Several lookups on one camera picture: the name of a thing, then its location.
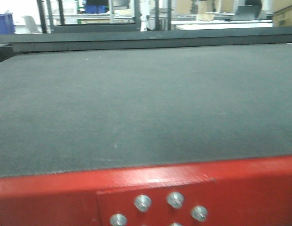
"red panel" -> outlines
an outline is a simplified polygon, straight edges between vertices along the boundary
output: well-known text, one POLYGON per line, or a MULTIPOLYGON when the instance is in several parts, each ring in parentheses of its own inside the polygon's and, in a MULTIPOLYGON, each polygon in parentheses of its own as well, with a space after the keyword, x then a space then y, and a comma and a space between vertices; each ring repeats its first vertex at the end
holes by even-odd
POLYGON ((110 226, 115 213, 128 226, 292 226, 292 156, 0 179, 0 226, 110 226), (183 208, 167 204, 171 191, 183 208), (140 194, 153 200, 146 213, 140 194), (206 222, 190 216, 196 205, 206 222))

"metal post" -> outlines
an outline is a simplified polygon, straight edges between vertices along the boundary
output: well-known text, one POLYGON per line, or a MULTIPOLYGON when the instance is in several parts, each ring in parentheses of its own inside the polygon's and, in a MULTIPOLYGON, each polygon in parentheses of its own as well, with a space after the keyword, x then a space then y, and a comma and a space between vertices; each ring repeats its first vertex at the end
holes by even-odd
POLYGON ((60 23, 62 26, 64 26, 65 25, 65 15, 63 13, 62 0, 58 0, 58 7, 59 7, 60 23))
POLYGON ((160 31, 161 30, 161 26, 160 26, 160 5, 159 5, 159 0, 155 0, 155 30, 156 31, 160 31))
POLYGON ((171 31, 172 0, 167 2, 167 30, 171 31))
POLYGON ((114 4, 113 4, 113 0, 108 0, 108 7, 109 7, 109 11, 110 11, 110 20, 109 20, 109 22, 111 24, 115 24, 116 21, 114 19, 114 4))
POLYGON ((39 11, 39 17, 41 19, 41 29, 42 33, 47 33, 47 24, 46 24, 46 18, 44 15, 44 8, 43 8, 43 0, 37 0, 38 5, 38 11, 39 11))
POLYGON ((53 12, 52 12, 51 0, 47 0, 47 8, 48 8, 50 29, 53 31, 54 30, 54 22, 53 22, 53 12))
POLYGON ((141 12, 140 12, 140 0, 135 1, 135 22, 138 28, 141 27, 141 12))

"blue box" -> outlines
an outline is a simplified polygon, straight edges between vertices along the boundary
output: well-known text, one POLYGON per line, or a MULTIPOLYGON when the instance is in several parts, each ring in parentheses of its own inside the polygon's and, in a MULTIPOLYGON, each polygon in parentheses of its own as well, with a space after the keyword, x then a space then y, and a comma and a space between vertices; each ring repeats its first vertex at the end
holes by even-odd
POLYGON ((0 14, 0 34, 14 34, 13 13, 0 14))
POLYGON ((85 5, 84 6, 85 13, 97 13, 98 7, 92 5, 85 5))
POLYGON ((105 6, 98 6, 98 13, 105 13, 105 6))

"cutting table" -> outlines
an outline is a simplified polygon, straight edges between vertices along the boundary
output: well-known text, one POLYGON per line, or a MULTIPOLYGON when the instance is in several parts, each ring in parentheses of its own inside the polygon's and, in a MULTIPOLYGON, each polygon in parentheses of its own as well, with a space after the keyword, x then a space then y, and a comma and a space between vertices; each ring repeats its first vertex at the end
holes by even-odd
POLYGON ((110 226, 113 214, 128 226, 292 226, 292 45, 0 63, 0 225, 110 226), (184 194, 182 212, 156 200, 166 192, 184 194), (152 199, 146 217, 127 200, 139 194, 152 199))

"metal bolt head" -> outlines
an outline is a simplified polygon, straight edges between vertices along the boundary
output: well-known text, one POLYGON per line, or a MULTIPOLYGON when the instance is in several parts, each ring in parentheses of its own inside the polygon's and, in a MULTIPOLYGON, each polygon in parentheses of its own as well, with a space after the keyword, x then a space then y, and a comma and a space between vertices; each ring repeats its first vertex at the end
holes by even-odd
POLYGON ((179 224, 179 223, 173 223, 172 225, 170 225, 170 226, 182 226, 181 224, 179 224))
POLYGON ((110 217, 110 224, 112 226, 125 226, 127 224, 127 219, 122 214, 114 214, 110 217))
POLYGON ((151 206, 151 199, 147 195, 139 195, 135 199, 135 206, 141 212, 146 212, 151 206))
POLYGON ((207 219, 208 211, 203 206, 196 206, 192 209, 191 216, 199 222, 204 222, 207 219))
POLYGON ((180 209, 184 203, 184 196, 179 192, 172 192, 167 196, 167 203, 175 209, 180 209))

